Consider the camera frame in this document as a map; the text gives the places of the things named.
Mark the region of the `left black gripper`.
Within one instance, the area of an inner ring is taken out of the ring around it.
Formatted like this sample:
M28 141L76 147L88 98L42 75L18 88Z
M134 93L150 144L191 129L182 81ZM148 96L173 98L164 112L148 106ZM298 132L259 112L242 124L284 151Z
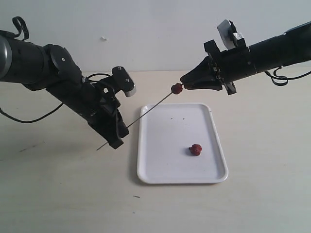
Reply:
M70 75L46 90L85 119L110 147L117 149L123 144L121 138L125 138L129 130L115 97L121 91L121 75L110 75L94 83L83 81L82 75Z

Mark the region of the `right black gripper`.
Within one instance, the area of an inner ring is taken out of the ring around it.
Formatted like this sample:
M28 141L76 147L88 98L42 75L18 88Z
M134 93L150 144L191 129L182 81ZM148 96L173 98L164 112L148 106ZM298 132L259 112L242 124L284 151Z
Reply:
M206 42L204 49L208 57L180 78L187 90L221 91L225 88L227 94L232 95L237 93L235 81L256 74L250 49L243 38L229 50L220 51L214 40Z

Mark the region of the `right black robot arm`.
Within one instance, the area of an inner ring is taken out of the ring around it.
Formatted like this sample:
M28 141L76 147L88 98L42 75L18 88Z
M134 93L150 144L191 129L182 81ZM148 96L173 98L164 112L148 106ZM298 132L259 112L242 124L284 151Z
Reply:
M181 77L187 90L226 89L236 93L234 82L274 68L307 62L311 59L311 24L305 23L285 33L248 46L243 35L230 20L217 27L226 50L220 51L216 42L204 43L207 57L193 70Z

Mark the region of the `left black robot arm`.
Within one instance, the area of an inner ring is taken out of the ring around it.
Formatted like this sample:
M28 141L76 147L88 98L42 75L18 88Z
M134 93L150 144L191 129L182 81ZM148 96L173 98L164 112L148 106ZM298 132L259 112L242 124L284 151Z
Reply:
M32 91L45 89L86 120L114 149L129 134L115 95L123 91L129 97L135 85L121 66L92 83L82 76L65 48L52 44L42 47L1 33L0 80L20 83Z

